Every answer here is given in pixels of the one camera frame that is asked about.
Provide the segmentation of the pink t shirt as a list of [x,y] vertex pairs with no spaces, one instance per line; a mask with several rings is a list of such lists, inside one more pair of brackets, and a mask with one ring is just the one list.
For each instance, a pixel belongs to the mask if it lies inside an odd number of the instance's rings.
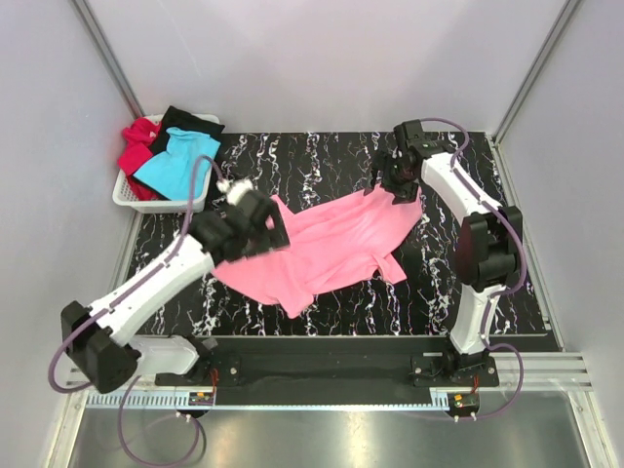
[[213,276],[228,288],[263,305],[279,304],[291,319],[321,293],[367,281],[378,272],[391,284],[407,275],[395,251],[423,215],[421,202],[396,204],[375,187],[299,213],[276,195],[290,245],[235,262],[223,262]]

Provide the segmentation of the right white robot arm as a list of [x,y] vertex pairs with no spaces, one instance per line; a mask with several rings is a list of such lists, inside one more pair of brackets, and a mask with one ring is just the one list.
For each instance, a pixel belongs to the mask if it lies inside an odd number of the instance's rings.
[[461,297],[454,326],[441,357],[429,367],[415,366],[416,382],[437,378],[454,386],[472,383],[490,372],[491,320],[503,295],[515,293],[526,282],[523,214],[503,206],[461,167],[461,147],[428,137],[422,120],[395,126],[394,152],[378,151],[371,159],[367,193],[376,187],[393,195],[395,204],[417,199],[422,185],[433,189],[460,224],[455,250],[455,273]]

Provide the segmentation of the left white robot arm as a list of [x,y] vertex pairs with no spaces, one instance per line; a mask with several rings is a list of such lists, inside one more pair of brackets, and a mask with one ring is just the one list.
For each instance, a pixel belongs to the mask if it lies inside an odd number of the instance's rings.
[[66,355],[99,393],[108,394],[143,375],[198,386],[216,374],[214,348],[192,336],[140,337],[138,330],[178,293],[223,262],[267,254],[290,243],[278,204],[239,180],[219,212],[185,220],[174,241],[115,291],[60,313]]

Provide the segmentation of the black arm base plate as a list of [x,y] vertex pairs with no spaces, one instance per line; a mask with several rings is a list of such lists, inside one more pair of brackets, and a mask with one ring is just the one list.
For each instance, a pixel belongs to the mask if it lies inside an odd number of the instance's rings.
[[499,384],[492,356],[460,358],[432,336],[220,336],[205,369],[222,406],[408,406]]

